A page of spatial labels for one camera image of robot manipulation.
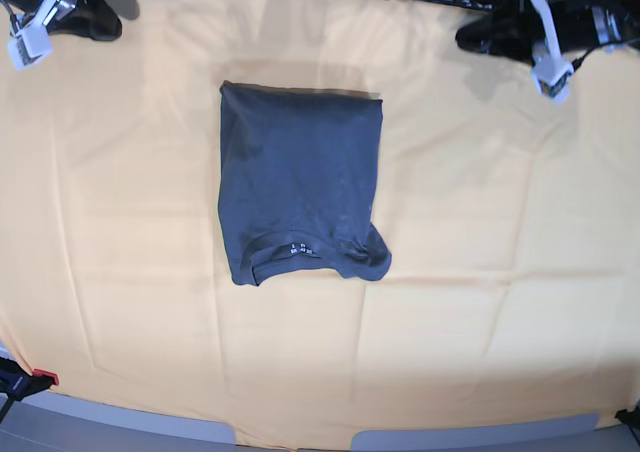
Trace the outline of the yellow table cloth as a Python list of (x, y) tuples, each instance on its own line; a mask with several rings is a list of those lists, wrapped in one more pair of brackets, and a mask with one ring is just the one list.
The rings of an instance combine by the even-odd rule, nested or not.
[[(460, 51), (455, 8), (137, 0), (122, 37), (1, 60), (1, 339), (59, 392), (230, 424), (240, 443), (597, 413), (639, 397), (639, 57), (561, 104)], [(235, 285), (220, 86), (368, 92), (384, 124), (367, 283)]]

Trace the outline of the black power adapter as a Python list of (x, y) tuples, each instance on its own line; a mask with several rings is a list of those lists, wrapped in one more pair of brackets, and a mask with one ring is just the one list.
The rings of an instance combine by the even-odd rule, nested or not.
[(497, 16), (516, 16), (525, 12), (529, 7), (529, 0), (497, 0), (493, 12)]

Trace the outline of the black clamp right corner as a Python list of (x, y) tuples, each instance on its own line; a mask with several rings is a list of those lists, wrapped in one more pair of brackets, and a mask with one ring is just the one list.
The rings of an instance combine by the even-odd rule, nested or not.
[(640, 408), (638, 406), (633, 410), (619, 410), (615, 414), (615, 419), (631, 429), (640, 430)]

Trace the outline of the blue red table clamp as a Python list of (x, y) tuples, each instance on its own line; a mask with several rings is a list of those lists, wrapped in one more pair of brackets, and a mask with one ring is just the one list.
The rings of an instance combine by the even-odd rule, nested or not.
[(17, 362), (0, 358), (1, 392), (14, 401), (49, 390), (59, 385), (55, 373), (35, 369), (32, 374), (26, 372)]

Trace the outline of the dark grey T-shirt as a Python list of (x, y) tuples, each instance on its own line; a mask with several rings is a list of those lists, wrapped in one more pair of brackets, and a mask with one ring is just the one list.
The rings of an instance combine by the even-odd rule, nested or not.
[(371, 221), (383, 102), (224, 83), (218, 216), (231, 278), (301, 270), (378, 281), (392, 254)]

